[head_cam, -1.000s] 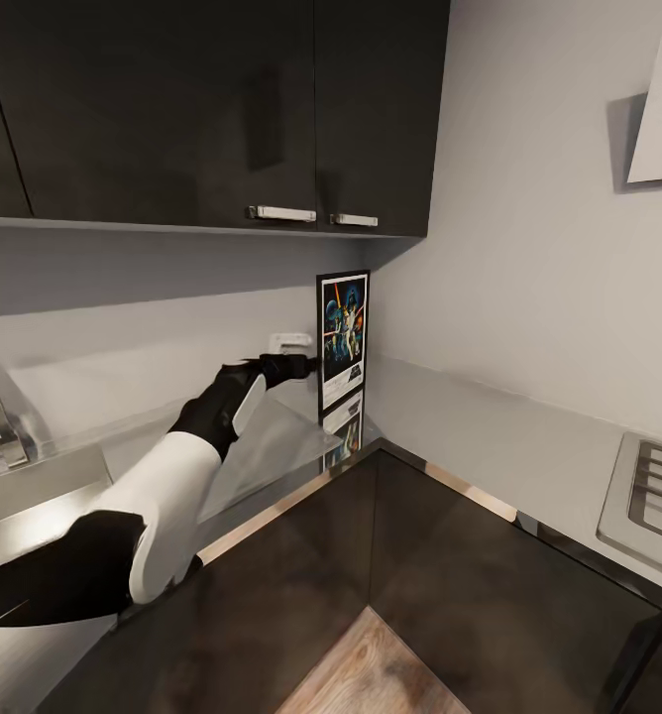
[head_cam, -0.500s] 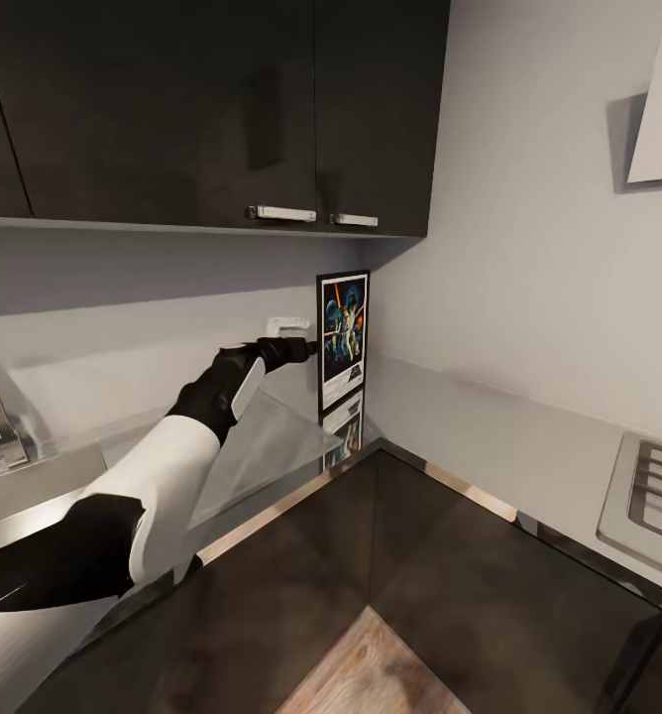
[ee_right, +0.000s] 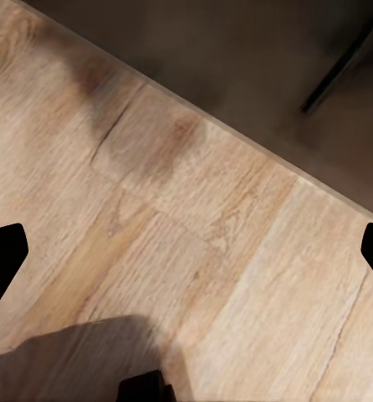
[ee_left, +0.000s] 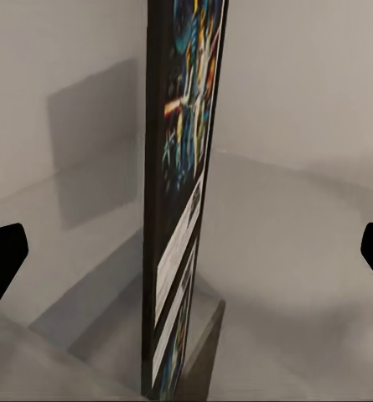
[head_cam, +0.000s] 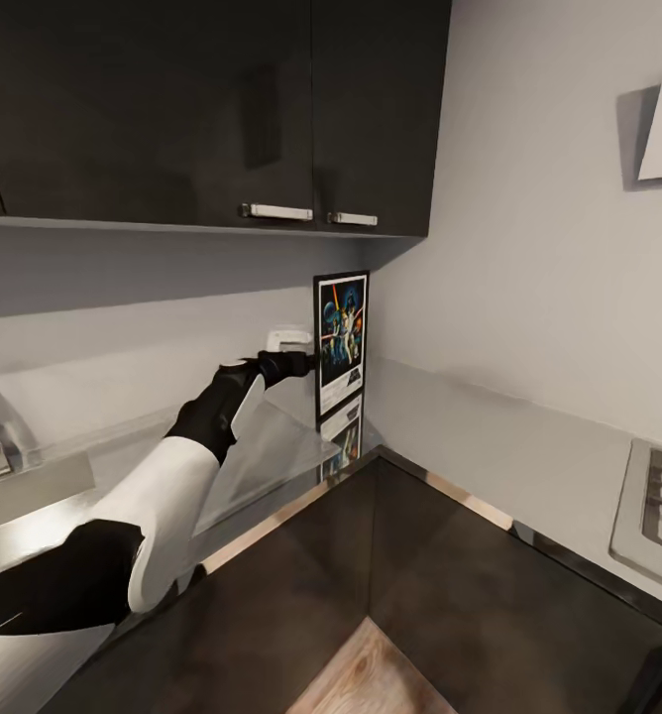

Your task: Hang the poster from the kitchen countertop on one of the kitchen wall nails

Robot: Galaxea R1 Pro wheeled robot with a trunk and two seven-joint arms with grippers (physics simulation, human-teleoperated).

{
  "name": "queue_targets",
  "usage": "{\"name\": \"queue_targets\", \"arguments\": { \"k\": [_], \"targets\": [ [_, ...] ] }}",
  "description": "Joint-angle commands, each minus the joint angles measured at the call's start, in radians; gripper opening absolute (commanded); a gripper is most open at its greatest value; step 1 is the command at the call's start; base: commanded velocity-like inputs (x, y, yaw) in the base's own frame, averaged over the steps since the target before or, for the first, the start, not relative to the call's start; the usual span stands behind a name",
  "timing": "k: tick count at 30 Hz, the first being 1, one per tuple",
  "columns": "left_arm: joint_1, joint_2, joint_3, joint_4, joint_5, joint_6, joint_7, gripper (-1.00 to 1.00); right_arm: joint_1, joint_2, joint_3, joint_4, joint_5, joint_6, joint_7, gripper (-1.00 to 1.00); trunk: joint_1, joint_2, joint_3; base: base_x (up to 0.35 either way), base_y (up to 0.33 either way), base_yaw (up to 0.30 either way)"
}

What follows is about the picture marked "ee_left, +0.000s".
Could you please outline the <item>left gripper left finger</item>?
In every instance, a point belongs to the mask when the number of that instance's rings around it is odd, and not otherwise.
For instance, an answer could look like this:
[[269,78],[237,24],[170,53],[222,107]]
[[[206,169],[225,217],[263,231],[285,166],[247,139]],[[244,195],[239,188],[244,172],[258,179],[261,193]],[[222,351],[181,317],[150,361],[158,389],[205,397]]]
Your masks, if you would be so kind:
[[0,228],[0,300],[28,256],[27,237],[21,223]]

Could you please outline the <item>poster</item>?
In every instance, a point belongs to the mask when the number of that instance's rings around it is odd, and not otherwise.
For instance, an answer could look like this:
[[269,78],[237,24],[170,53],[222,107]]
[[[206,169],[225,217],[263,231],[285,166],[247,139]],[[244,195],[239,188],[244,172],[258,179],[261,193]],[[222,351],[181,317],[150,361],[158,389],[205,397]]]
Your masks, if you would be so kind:
[[204,212],[229,6],[148,0],[142,358],[151,358]]

